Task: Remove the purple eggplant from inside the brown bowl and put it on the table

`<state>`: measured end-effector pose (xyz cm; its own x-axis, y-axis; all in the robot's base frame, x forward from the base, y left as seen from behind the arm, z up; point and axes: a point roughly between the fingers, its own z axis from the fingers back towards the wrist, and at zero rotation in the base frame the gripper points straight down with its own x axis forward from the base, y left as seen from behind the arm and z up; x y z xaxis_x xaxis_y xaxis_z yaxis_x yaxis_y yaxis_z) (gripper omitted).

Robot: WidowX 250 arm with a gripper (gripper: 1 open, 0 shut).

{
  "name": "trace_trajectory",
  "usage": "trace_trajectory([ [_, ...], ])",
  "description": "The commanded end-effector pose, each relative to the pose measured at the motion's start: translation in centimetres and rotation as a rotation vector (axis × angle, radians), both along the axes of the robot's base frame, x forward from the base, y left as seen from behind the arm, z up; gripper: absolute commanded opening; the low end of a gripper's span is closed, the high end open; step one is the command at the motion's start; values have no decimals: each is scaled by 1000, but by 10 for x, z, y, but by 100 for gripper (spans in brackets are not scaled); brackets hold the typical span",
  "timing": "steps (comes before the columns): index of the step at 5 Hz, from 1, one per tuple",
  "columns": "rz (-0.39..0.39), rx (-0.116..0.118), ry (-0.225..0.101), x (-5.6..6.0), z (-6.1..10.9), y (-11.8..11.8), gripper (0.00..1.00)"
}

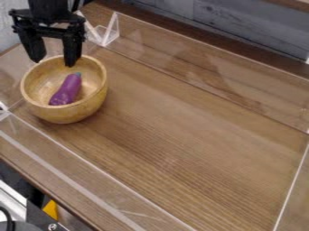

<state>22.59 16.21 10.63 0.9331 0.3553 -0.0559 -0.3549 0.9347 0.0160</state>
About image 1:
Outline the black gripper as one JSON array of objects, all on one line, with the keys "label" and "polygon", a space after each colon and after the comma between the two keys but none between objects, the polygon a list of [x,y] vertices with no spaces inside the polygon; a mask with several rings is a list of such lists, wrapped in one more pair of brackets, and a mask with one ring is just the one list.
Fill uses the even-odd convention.
[{"label": "black gripper", "polygon": [[76,11],[85,0],[26,0],[28,7],[10,9],[13,33],[36,63],[45,56],[42,37],[61,39],[64,62],[72,67],[80,58],[84,40],[84,18]]}]

